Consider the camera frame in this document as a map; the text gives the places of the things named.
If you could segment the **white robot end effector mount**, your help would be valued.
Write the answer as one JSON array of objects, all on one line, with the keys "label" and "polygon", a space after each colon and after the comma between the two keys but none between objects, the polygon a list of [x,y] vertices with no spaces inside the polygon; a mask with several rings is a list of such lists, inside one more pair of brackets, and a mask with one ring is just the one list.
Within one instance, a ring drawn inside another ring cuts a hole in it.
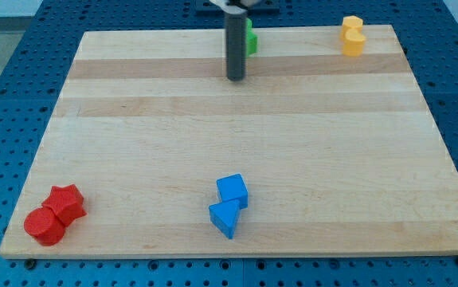
[{"label": "white robot end effector mount", "polygon": [[238,7],[241,9],[248,9],[259,3],[259,0],[209,0],[215,6],[218,6],[222,9]]}]

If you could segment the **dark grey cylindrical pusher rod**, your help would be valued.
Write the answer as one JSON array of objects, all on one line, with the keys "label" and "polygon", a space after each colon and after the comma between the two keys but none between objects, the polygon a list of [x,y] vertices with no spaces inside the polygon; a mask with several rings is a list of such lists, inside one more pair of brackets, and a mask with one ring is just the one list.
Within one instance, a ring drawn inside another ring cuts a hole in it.
[{"label": "dark grey cylindrical pusher rod", "polygon": [[247,10],[227,5],[224,13],[226,76],[231,81],[242,81],[246,68]]}]

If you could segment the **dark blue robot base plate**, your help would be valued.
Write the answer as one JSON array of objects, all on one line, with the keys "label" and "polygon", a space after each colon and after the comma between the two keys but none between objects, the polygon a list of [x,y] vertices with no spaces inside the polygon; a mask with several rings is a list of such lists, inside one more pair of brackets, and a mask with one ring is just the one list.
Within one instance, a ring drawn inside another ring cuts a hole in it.
[{"label": "dark blue robot base plate", "polygon": [[[223,11],[218,6],[215,6],[209,0],[193,0],[192,5],[197,15],[215,15],[222,14]],[[251,13],[278,13],[280,11],[280,0],[263,0],[252,6],[249,11]]]}]

